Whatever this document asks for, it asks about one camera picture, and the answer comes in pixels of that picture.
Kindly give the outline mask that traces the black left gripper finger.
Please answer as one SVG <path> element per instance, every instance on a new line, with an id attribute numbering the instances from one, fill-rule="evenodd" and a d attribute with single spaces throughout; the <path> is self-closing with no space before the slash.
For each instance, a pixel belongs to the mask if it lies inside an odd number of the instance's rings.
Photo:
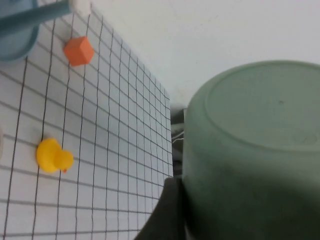
<path id="1" fill-rule="evenodd" d="M 185 240 L 183 185 L 179 178 L 164 181 L 160 199 L 136 240 Z"/>

